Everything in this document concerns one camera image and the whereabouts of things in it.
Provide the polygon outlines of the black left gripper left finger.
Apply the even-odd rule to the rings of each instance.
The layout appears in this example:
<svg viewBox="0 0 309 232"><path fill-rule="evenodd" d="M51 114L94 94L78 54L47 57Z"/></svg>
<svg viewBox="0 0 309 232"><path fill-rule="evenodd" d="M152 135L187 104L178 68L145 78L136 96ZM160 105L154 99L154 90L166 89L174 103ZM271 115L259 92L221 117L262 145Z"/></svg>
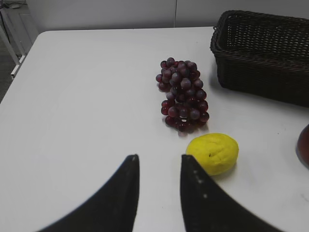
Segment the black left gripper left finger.
<svg viewBox="0 0 309 232"><path fill-rule="evenodd" d="M131 232L138 209L140 162L129 155L86 202L43 232Z"/></svg>

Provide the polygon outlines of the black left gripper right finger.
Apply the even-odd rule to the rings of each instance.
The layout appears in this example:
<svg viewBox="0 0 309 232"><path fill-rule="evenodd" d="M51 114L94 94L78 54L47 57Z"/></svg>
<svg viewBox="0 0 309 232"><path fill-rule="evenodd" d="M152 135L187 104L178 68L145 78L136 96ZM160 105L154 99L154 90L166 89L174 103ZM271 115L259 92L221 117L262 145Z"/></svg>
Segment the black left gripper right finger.
<svg viewBox="0 0 309 232"><path fill-rule="evenodd" d="M278 231L225 193L191 155L182 155L181 207L188 232Z"/></svg>

